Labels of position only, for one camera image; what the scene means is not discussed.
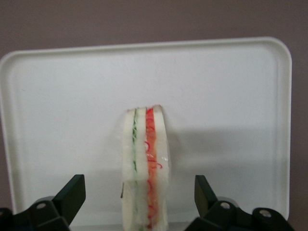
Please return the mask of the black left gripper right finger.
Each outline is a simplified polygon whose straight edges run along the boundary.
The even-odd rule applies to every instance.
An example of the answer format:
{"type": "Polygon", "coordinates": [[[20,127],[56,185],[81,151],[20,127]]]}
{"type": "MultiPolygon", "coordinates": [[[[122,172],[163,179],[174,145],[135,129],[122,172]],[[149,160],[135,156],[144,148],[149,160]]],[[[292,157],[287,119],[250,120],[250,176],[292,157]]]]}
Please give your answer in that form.
{"type": "Polygon", "coordinates": [[[234,203],[219,200],[204,175],[194,180],[194,201],[199,216],[192,221],[189,231],[292,231],[294,228],[277,211],[255,208],[251,214],[234,203]]]}

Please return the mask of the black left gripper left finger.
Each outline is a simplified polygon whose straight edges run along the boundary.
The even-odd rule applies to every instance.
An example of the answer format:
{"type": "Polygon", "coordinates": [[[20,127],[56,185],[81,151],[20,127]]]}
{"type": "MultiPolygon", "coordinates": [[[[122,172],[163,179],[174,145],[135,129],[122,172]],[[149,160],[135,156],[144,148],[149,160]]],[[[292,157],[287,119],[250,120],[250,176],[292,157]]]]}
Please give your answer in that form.
{"type": "Polygon", "coordinates": [[[74,175],[55,195],[38,199],[28,209],[14,214],[0,209],[2,231],[69,231],[86,199],[85,176],[74,175]]]}

